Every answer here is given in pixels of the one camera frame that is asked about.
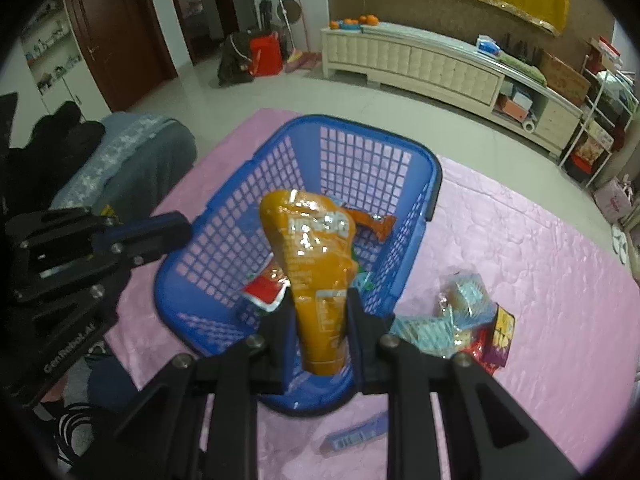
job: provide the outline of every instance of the plastic bag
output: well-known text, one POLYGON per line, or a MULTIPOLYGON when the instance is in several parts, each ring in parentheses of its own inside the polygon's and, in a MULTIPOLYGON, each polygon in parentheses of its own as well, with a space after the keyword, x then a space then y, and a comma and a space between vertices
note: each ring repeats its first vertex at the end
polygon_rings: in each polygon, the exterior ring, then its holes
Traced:
POLYGON ((327 197, 294 189, 265 195, 260 222, 291 283, 303 368, 337 374, 346 360, 347 288, 358 270, 353 219, 327 197))
POLYGON ((450 307, 445 308, 441 316, 396 316, 389 333, 425 354, 448 359, 456 352, 450 307))
POLYGON ((444 279, 442 294, 453 311, 458 330, 477 328, 494 320, 497 307, 475 272, 460 271, 444 279))
POLYGON ((364 211, 350 209, 348 207, 344 208, 344 210, 351 215, 351 218, 353 218, 356 224, 371 229, 381 244, 386 241, 396 223, 396 217, 393 215, 372 215, 364 211))

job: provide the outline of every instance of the clear plastic packaging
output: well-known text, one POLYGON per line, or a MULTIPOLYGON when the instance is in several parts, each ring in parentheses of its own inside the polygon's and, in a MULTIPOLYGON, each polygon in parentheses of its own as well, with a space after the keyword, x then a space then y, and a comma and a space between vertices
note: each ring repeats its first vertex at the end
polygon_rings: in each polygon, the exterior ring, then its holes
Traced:
POLYGON ((444 279, 442 294, 453 311, 457 330, 478 328, 493 322, 496 305, 476 272, 460 271, 444 279))
POLYGON ((442 316, 396 316, 389 333, 425 354, 446 359, 456 352, 453 314, 448 307, 442 316))

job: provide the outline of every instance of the gray blanket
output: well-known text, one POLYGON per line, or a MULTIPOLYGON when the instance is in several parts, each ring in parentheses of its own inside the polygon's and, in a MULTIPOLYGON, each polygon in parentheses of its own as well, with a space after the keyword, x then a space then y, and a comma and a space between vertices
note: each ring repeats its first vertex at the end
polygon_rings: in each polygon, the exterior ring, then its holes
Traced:
POLYGON ((102 120, 100 146, 50 208, 107 206, 121 221, 146 218, 193 167, 193 135, 178 121, 116 112, 102 120))

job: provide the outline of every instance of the dark clothing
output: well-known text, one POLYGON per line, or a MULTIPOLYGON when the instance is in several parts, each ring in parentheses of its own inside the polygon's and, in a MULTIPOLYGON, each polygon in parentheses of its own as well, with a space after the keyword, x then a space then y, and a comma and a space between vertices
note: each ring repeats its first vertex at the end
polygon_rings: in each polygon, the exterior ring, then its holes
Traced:
POLYGON ((64 103, 33 127, 24 148, 11 148, 6 162, 8 216, 46 210, 100 144, 104 126, 80 123, 80 108, 64 103))

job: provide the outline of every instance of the orange snack bag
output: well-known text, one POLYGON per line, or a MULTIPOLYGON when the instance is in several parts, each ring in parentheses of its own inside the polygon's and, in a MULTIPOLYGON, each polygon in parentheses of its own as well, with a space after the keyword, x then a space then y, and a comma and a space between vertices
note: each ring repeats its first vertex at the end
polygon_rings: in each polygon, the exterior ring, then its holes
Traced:
POLYGON ((351 217, 356 221, 356 224, 364 225, 375 232, 380 243, 384 243, 391 234, 394 224, 396 223, 396 217, 392 215, 374 217, 369 213, 365 213, 364 211, 359 211, 357 209, 346 208, 345 211, 351 215, 351 217))
POLYGON ((302 367, 337 374, 346 355, 347 288, 358 272, 351 259, 355 222, 331 199, 295 189, 265 195, 260 221, 291 283, 302 367))

